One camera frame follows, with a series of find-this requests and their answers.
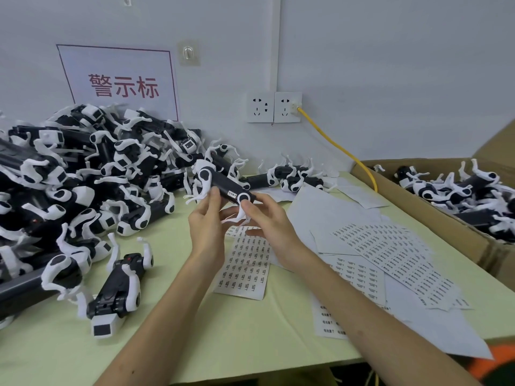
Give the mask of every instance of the hand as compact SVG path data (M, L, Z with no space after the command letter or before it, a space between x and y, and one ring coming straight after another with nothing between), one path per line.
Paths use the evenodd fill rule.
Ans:
M224 236L231 223L222 224L231 213L220 210L227 200L220 196L220 190L212 187L197 208L188 217L192 239L192 257L200 257L218 271L224 261Z
M293 270L295 257L300 249L306 246L295 233L292 223L286 216L286 211L267 194L255 194L262 204L252 204L248 200L241 202L241 207L252 220L249 225L261 229L249 229L249 236L260 236L267 239L280 263Z

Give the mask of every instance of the pile of robot dog toys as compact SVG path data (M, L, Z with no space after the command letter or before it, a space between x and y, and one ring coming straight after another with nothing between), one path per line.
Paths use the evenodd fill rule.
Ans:
M429 173L418 173L413 166L398 168L394 177L401 187L433 206L498 240L515 243L515 189L503 185L497 173L480 170L474 158L472 172L465 172L463 161L459 182L455 182L454 172L445 180L443 174L436 180L420 180Z
M241 176L248 160L233 161L233 146L218 140L206 149L201 130L142 109L120 116L116 105L74 105L40 126L17 121L0 137L0 329L59 294L91 320L93 336L115 334L139 306L139 281L153 255L138 237L143 254L119 259L114 233L110 244L102 238L133 235L171 214L174 191L200 200L217 186L239 205L261 187L297 192L306 182L328 190L312 161L294 166L285 158L266 173ZM245 219L240 209L228 220ZM110 275L93 297L83 277L108 256Z

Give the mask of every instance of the wall socket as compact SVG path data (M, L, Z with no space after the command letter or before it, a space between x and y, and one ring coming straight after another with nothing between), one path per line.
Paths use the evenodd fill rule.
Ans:
M302 92L275 92L274 95L274 123L300 122L300 114L293 106L302 105Z
M248 92L246 113L248 123L273 123L274 92Z

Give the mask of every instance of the light green table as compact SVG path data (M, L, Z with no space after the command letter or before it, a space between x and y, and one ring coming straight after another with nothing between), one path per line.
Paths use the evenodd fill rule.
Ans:
M357 185L365 185L349 175ZM339 192L335 195L347 197ZM190 253L185 206L142 232L154 251L155 268L142 282L142 305L128 316L120 333L106 340L90 336L88 321L75 318L75 307L50 298L24 311L0 331L0 385L91 385L138 329L168 288ZM515 293L395 206L382 213L410 227L435 251L437 268L462 289L476 310L467 320L488 341L515 339ZM117 237L122 255L139 252L135 236ZM105 261L94 265L87 285L98 292L106 280ZM293 273L272 266L261 301L208 293L198 311L174 383L240 377L323 363L361 359L345 340L316 337L310 295Z

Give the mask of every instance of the cardboard box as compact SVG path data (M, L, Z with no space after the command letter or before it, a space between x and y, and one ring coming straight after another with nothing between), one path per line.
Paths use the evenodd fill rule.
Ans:
M472 157L477 158L481 170L498 173L503 184L515 188L515 120L494 135ZM393 181L393 174L402 165L413 165L418 172L430 172L421 180L433 180L440 173L447 176L449 172L458 176L462 161L467 163L466 172L472 174L470 157L385 159L363 163L367 167L380 164L386 170L381 174L372 172L380 194L515 291L514 245L502 243L476 230ZM359 166L355 165L351 174L372 186L370 178Z

